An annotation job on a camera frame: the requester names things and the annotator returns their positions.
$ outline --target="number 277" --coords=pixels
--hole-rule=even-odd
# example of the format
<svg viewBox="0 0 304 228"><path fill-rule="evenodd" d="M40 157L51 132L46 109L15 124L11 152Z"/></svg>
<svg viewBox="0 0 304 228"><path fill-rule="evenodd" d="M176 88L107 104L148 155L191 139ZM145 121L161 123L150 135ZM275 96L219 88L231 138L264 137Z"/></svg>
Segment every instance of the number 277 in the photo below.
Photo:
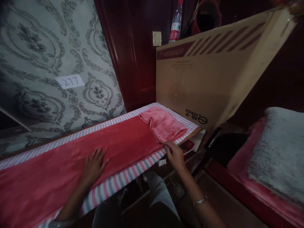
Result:
<svg viewBox="0 0 304 228"><path fill-rule="evenodd" d="M76 84L78 84L78 80L77 80L77 77L72 77L72 78L68 78L68 79L62 79L63 81L65 81L65 86L68 86L70 83L68 83L68 81L70 80L70 82L72 83L72 85L75 83L75 80L72 80L72 79L76 79Z"/></svg>

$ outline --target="right hand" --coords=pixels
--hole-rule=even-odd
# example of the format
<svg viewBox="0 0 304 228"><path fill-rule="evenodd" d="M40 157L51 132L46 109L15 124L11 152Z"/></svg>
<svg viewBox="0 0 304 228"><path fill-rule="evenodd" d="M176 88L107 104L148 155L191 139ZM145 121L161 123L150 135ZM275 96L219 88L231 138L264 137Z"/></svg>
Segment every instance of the right hand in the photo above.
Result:
<svg viewBox="0 0 304 228"><path fill-rule="evenodd" d="M182 149L172 141L164 142L164 144L167 145L167 157L173 168L177 172L186 171L187 168L184 162L184 155Z"/></svg>

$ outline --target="fan illustration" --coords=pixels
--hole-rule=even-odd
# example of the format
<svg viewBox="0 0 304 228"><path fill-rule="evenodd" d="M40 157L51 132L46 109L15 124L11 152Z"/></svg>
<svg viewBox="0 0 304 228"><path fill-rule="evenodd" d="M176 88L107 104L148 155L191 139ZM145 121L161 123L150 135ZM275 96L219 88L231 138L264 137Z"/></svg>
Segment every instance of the fan illustration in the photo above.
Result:
<svg viewBox="0 0 304 228"><path fill-rule="evenodd" d="M186 100L186 90L181 84L183 72L187 68L192 68L192 64L173 64L172 68L176 69L176 80L169 88L169 99L173 105L182 105Z"/></svg>

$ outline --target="wallpaper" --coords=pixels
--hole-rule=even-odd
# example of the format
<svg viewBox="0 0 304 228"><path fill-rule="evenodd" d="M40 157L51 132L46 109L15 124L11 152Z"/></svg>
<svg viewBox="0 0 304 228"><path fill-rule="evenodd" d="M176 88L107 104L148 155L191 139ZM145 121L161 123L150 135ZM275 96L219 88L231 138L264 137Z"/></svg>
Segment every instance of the wallpaper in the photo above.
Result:
<svg viewBox="0 0 304 228"><path fill-rule="evenodd" d="M1 15L0 91L32 132L0 140L0 155L125 113L93 0L14 0ZM79 74L63 90L55 78Z"/></svg>

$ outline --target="black chair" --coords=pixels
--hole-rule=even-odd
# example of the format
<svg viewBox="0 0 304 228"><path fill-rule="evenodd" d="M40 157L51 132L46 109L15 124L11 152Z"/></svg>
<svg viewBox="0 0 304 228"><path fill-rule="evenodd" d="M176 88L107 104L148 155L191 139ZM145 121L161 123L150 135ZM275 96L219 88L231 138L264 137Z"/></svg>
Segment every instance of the black chair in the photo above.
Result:
<svg viewBox="0 0 304 228"><path fill-rule="evenodd" d="M219 164L227 168L229 161L233 158L236 152L244 145L244 143L249 137L249 135L247 134L237 133L221 135L221 132L222 128L217 128L205 144L205 157L194 170L192 176L195 177L211 159L216 160Z"/></svg>

